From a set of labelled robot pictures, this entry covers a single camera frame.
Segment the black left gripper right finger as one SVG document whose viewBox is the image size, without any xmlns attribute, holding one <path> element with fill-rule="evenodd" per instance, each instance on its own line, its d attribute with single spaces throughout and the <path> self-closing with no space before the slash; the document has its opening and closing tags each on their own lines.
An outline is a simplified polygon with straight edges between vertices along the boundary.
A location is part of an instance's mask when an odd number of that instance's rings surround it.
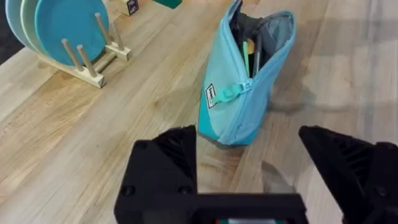
<svg viewBox="0 0 398 224">
<path fill-rule="evenodd" d="M 397 145 L 320 126 L 298 135 L 347 224 L 397 224 Z"/>
</svg>

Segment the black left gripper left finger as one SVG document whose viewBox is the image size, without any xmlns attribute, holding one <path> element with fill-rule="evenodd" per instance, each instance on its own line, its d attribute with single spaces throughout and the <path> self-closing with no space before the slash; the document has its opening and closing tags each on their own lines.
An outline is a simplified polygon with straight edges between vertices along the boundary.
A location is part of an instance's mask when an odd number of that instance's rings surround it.
<svg viewBox="0 0 398 224">
<path fill-rule="evenodd" d="M 196 194 L 197 132 L 194 125 L 171 128 L 132 147 L 119 195 L 138 197 Z"/>
</svg>

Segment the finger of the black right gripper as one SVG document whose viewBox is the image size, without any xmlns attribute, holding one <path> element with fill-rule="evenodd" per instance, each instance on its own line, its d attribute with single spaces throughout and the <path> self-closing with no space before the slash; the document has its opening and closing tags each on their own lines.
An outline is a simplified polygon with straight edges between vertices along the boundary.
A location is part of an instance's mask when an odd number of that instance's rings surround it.
<svg viewBox="0 0 398 224">
<path fill-rule="evenodd" d="M 254 33 L 264 23 L 264 18 L 250 17 L 241 12 L 242 0 L 234 1 L 231 8 L 231 32 L 235 41 L 244 41 L 254 35 Z"/>
</svg>

